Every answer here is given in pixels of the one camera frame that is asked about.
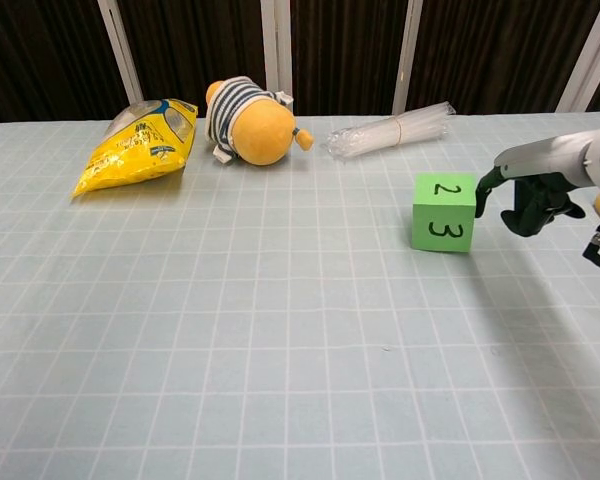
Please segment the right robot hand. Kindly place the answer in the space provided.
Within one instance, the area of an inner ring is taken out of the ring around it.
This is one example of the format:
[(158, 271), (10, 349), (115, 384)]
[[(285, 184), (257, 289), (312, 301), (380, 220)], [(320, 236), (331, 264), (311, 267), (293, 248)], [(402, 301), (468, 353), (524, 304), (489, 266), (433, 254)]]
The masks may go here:
[(493, 189), (512, 180), (514, 207), (502, 211), (501, 219), (514, 234), (534, 236), (559, 215), (584, 218), (584, 210), (569, 193), (593, 185), (584, 166), (591, 141), (592, 133), (585, 131), (502, 151), (476, 187), (475, 216), (482, 217)]

